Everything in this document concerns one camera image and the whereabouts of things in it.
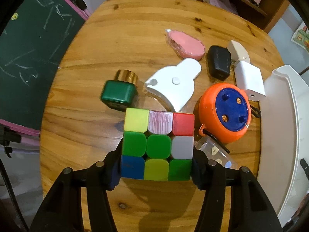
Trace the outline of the clear plastic cartoon case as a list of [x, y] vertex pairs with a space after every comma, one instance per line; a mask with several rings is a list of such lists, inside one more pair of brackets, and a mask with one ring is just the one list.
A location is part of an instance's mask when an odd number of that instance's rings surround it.
[[225, 168], [239, 169], [232, 157], [211, 137], [202, 137], [199, 141], [195, 141], [194, 145], [196, 149], [203, 151], [208, 159], [215, 160]]

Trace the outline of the multicolour puzzle cube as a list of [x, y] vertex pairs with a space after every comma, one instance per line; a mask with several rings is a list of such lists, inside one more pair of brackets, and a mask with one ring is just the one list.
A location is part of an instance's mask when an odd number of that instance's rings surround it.
[[195, 116], [128, 108], [125, 112], [121, 176], [147, 181], [188, 181]]

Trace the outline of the green bottle with gold cap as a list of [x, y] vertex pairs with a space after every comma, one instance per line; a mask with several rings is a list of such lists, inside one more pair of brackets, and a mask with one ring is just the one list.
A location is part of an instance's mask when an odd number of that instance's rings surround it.
[[118, 70], [113, 80], [104, 84], [100, 99], [109, 108], [125, 112], [135, 107], [138, 75], [129, 70]]

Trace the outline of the white plastic bin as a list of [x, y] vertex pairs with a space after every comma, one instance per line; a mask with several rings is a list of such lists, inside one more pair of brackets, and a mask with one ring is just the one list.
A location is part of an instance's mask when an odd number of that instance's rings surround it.
[[284, 226], [308, 193], [301, 166], [302, 159], [308, 161], [308, 85], [285, 65], [273, 70], [264, 86], [257, 179]]

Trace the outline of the orange and blue round reel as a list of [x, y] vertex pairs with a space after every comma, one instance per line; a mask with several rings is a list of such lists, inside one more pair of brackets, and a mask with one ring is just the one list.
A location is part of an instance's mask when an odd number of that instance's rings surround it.
[[199, 100], [199, 134], [211, 133], [222, 143], [243, 137], [251, 122], [251, 108], [244, 90], [229, 83], [210, 86]]

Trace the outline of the white power adapter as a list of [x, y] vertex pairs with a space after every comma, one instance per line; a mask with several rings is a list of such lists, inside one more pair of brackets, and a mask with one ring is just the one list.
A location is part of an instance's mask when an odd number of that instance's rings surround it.
[[265, 98], [265, 87], [259, 68], [246, 61], [239, 61], [234, 68], [234, 74], [237, 87], [244, 90], [249, 100], [258, 102]]

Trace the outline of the cream white small box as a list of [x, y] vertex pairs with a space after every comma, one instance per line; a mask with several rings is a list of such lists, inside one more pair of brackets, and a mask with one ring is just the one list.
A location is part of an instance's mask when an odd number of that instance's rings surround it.
[[227, 49], [230, 52], [232, 63], [237, 64], [239, 61], [251, 63], [249, 53], [239, 42], [231, 40]]

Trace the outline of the black power adapter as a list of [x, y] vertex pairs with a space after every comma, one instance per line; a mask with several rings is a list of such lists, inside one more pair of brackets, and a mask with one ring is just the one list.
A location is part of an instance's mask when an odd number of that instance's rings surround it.
[[231, 54], [227, 48], [210, 46], [207, 53], [207, 62], [210, 75], [220, 81], [230, 76]]

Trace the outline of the white plastic bottle-shaped holder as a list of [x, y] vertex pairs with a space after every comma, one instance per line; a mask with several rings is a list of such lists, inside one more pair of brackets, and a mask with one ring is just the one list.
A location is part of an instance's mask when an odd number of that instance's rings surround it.
[[179, 112], [194, 93], [194, 80], [201, 73], [198, 61], [185, 58], [176, 66], [159, 69], [145, 82], [146, 90]]

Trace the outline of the wooden shelf unit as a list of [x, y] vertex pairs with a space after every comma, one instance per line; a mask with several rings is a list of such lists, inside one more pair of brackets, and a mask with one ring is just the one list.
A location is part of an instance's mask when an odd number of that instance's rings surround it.
[[251, 0], [230, 0], [240, 17], [269, 33], [290, 5], [288, 0], [261, 0], [255, 5]]

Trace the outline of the pink oval case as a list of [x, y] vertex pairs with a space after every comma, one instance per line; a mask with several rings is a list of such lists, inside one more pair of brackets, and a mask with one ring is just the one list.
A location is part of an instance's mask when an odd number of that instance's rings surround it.
[[166, 29], [166, 42], [182, 59], [192, 58], [200, 61], [206, 52], [200, 40], [177, 30]]

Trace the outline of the fruit wall poster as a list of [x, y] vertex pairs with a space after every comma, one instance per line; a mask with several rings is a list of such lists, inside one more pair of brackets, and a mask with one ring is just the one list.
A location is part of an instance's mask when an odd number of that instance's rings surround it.
[[309, 52], [309, 33], [308, 27], [304, 22], [302, 22], [294, 32], [291, 41]]

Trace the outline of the green chalkboard with pink frame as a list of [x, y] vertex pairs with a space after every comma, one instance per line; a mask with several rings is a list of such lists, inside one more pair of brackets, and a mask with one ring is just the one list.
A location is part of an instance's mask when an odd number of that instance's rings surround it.
[[88, 17], [70, 0], [24, 0], [1, 34], [1, 124], [39, 136], [54, 76]]

